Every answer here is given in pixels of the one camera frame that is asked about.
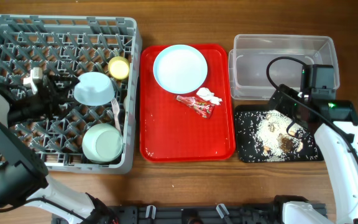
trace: yellow cup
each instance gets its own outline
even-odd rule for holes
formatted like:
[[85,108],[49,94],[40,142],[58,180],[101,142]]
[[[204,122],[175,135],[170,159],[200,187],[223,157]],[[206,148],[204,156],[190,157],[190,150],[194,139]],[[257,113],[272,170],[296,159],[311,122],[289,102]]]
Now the yellow cup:
[[118,80],[123,80],[129,75],[129,62],[124,57],[113,57],[108,66],[110,75]]

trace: dish rack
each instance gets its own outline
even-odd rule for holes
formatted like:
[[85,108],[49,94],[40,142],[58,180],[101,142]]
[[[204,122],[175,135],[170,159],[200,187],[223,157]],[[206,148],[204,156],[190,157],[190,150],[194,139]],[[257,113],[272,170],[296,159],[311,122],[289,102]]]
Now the dish rack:
[[[124,150],[116,160],[93,164],[82,153],[86,130],[98,123],[114,125],[111,104],[78,105],[62,120],[17,124],[16,136],[34,149],[49,170],[78,173],[125,174],[132,168],[135,143],[135,105],[142,38],[136,21],[126,17],[0,15],[0,82],[21,85],[33,67],[45,74],[77,77],[85,72],[108,73],[115,56],[130,61],[128,81],[112,78],[121,113]],[[12,90],[18,98],[21,89]],[[71,90],[67,96],[73,97]],[[0,165],[4,158],[0,156]]]

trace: fork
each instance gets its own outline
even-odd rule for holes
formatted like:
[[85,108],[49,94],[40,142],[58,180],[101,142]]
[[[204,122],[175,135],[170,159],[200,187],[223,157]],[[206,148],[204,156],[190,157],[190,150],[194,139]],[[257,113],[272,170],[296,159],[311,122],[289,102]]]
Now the fork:
[[114,114],[114,124],[116,125],[116,129],[121,133],[121,127],[118,121],[119,105],[117,99],[115,98],[111,100],[111,109],[112,109],[112,113]]

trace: gray dish rack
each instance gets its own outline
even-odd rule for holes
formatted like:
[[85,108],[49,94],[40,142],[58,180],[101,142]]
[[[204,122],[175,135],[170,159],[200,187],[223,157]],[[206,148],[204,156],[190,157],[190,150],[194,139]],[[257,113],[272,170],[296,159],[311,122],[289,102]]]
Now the gray dish rack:
[[[121,55],[130,61],[129,79],[113,80],[120,103],[124,151],[108,164],[93,164],[82,153],[86,130],[98,123],[114,125],[111,104],[76,106],[62,120],[18,124],[17,137],[34,149],[49,170],[125,174],[132,168],[135,105],[142,38],[136,21],[126,17],[0,15],[0,82],[20,85],[32,67],[44,73],[77,77],[84,72],[108,73],[108,62]],[[23,90],[12,90],[18,98]],[[72,91],[67,97],[73,97]],[[123,113],[124,97],[129,105]]]

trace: red tray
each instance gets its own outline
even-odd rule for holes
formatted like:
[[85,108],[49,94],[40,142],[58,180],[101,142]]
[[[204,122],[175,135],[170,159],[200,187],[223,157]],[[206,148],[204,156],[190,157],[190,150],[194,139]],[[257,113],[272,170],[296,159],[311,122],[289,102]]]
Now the red tray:
[[[152,46],[140,58],[140,152],[151,162],[213,161],[236,148],[226,51],[217,44],[191,45],[208,64],[202,87],[223,99],[210,119],[175,99],[155,81],[153,64],[169,46]],[[196,91],[186,96],[196,96]]]

